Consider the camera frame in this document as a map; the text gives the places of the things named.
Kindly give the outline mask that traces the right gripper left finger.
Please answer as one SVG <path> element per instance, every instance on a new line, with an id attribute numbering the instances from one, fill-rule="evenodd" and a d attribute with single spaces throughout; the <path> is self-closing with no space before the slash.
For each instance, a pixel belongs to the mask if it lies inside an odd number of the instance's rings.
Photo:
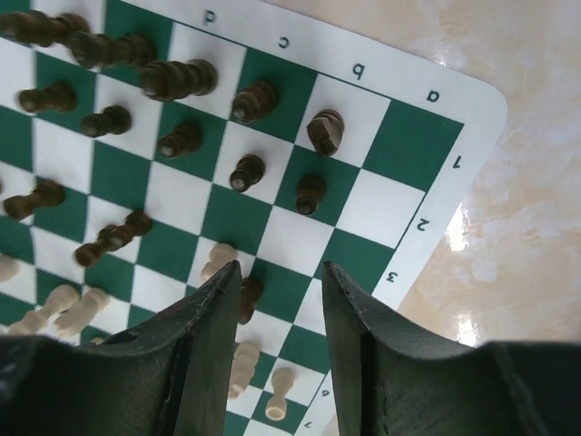
<path id="1" fill-rule="evenodd" d="M 4 435 L 219 435 L 241 295 L 225 264 L 193 294 L 99 344 L 1 339 Z"/>

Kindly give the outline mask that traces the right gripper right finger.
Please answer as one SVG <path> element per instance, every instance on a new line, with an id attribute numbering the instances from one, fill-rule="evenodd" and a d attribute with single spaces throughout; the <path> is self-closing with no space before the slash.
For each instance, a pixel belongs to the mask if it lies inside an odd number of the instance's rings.
<path id="1" fill-rule="evenodd" d="M 343 435 L 577 435 L 580 346 L 431 332 L 324 265 L 323 311 Z"/>

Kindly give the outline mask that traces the green white chess mat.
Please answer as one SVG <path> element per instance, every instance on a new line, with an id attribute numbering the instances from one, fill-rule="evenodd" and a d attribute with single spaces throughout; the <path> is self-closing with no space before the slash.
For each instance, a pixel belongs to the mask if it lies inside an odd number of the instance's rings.
<path id="1" fill-rule="evenodd" d="M 163 61 L 217 70 L 205 96 L 148 98 L 137 69 L 78 65 L 62 45 L 1 41 L 1 195 L 43 179 L 65 201 L 1 220 L 16 260 L 1 324 L 58 285 L 108 304 L 80 345 L 151 318 L 202 284 L 218 243 L 262 282 L 236 333 L 259 346 L 249 388 L 227 403 L 228 435 L 321 435 L 335 412 L 322 310 L 323 264 L 400 305 L 507 120 L 492 85 L 262 1 L 4 1 L 3 13 L 70 13 L 96 33 L 147 37 Z M 321 110 L 344 121 L 315 151 Z M 278 368 L 287 414 L 265 408 Z"/>

